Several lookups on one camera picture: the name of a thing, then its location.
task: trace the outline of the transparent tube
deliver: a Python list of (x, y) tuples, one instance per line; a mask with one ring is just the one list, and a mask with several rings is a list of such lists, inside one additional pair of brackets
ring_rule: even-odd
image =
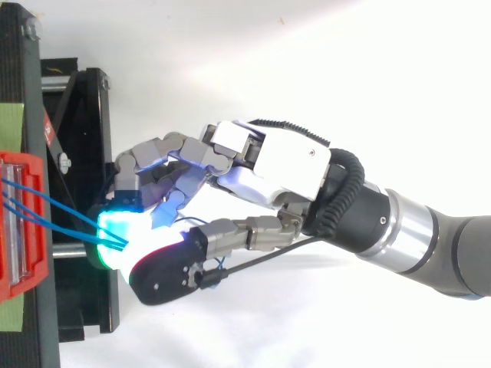
[[(2, 178), (22, 184), (22, 171), (24, 165), (2, 164)], [(22, 200), (22, 191), (12, 186), (3, 185), (2, 191), (6, 192), (9, 197), (17, 199), (20, 203)], [(8, 281), (14, 286), (27, 276), (27, 255), (25, 248), (25, 224), (22, 218), (18, 218), (10, 211), (4, 209), (4, 229), (5, 244), (7, 246), (7, 270)]]

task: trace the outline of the silver rod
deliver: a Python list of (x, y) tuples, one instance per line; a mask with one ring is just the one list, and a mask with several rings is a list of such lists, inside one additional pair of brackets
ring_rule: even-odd
[(43, 77), (41, 89), (43, 92), (62, 92), (67, 87), (70, 76)]
[(84, 243), (53, 244), (53, 258), (83, 258), (87, 257)]

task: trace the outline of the red plastic holder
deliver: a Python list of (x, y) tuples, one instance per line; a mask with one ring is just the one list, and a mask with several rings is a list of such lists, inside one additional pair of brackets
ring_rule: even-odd
[[(43, 192), (43, 162), (27, 153), (0, 152), (3, 179)], [(44, 218), (43, 199), (0, 182), (2, 203), (26, 214), (4, 194)], [(46, 230), (0, 206), (0, 303), (38, 285), (48, 275)]]

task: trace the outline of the green light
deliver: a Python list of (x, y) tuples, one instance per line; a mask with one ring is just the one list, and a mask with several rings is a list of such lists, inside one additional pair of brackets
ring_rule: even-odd
[[(97, 222), (101, 228), (113, 232), (121, 238), (128, 240), (128, 242), (138, 239), (142, 233), (144, 234), (152, 228), (152, 218), (149, 214), (130, 211), (102, 212), (99, 214)], [(101, 239), (113, 240), (110, 235), (102, 230), (97, 231), (97, 236)], [(122, 251), (109, 249), (99, 244), (97, 245), (97, 252), (99, 253), (99, 259), (107, 267), (113, 270), (120, 268)]]
[[(167, 245), (179, 243), (183, 236), (165, 226), (152, 229), (150, 213), (137, 212), (102, 212), (98, 224), (115, 235), (128, 240), (123, 251), (109, 249), (105, 245), (97, 245), (100, 260), (113, 270), (120, 270), (126, 282), (129, 282), (133, 267), (150, 253)], [(105, 232), (97, 232), (99, 238), (110, 238)]]

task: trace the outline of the bolt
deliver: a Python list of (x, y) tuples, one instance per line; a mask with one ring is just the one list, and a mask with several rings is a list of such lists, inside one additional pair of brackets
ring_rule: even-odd
[(24, 25), (25, 35), (33, 41), (39, 41), (43, 34), (43, 27), (36, 17), (28, 18)]
[(68, 173), (68, 169), (71, 168), (71, 160), (68, 159), (65, 152), (60, 153), (60, 156), (58, 157), (58, 167), (63, 175)]
[(110, 90), (110, 78), (107, 75), (102, 76), (101, 84), (104, 90)]

